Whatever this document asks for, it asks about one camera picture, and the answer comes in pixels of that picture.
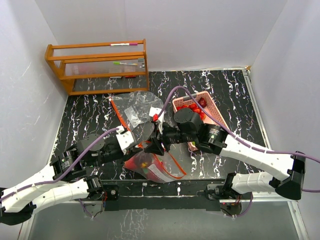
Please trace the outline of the red green dragon fruit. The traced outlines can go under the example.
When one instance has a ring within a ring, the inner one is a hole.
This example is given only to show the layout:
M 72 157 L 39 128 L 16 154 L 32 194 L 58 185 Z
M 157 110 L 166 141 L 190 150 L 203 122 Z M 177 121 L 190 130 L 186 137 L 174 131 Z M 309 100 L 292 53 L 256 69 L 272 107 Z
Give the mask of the red green dragon fruit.
M 159 183 L 160 179 L 149 169 L 152 164 L 155 164 L 156 168 L 161 166 L 161 162 L 154 154 L 139 152 L 129 160 L 125 161 L 124 167 L 130 171 L 140 174 L 149 181 Z

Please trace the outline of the clear orange zip bag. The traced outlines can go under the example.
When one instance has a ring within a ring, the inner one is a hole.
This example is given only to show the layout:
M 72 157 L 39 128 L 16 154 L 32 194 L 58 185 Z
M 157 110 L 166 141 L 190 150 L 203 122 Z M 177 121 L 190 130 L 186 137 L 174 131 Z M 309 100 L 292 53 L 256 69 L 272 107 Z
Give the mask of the clear orange zip bag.
M 158 168 L 156 168 L 155 164 L 152 164 L 148 167 L 160 179 L 160 182 L 157 183 L 169 183 L 177 181 L 182 179 L 187 174 L 170 153 L 164 152 L 163 156 L 156 154 L 153 155 L 155 155 L 161 163 L 161 166 Z

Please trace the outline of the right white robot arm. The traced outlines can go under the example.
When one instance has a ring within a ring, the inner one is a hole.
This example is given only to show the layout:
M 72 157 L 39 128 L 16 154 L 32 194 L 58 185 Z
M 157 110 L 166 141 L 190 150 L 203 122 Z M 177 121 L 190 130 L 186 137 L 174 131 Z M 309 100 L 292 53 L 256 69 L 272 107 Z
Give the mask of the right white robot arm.
M 281 154 L 245 141 L 219 125 L 204 123 L 200 115 L 189 108 L 175 113 L 176 127 L 164 122 L 159 108 L 151 107 L 148 115 L 154 130 L 145 148 L 147 153 L 163 156 L 172 144 L 193 142 L 204 153 L 232 158 L 261 170 L 228 174 L 224 184 L 213 191 L 215 196 L 233 199 L 249 192 L 275 192 L 286 199 L 301 199 L 306 160 L 300 152 Z

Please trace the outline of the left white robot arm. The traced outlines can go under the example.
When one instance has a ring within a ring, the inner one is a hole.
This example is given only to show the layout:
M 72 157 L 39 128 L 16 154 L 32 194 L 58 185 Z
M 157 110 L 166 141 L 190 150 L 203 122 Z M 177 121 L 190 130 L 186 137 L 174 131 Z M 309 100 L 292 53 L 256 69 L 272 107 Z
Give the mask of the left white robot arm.
M 14 226 L 57 204 L 99 199 L 104 194 L 101 179 L 87 170 L 129 160 L 140 151 L 130 131 L 107 139 L 99 134 L 88 135 L 33 176 L 14 187 L 1 188 L 0 222 Z

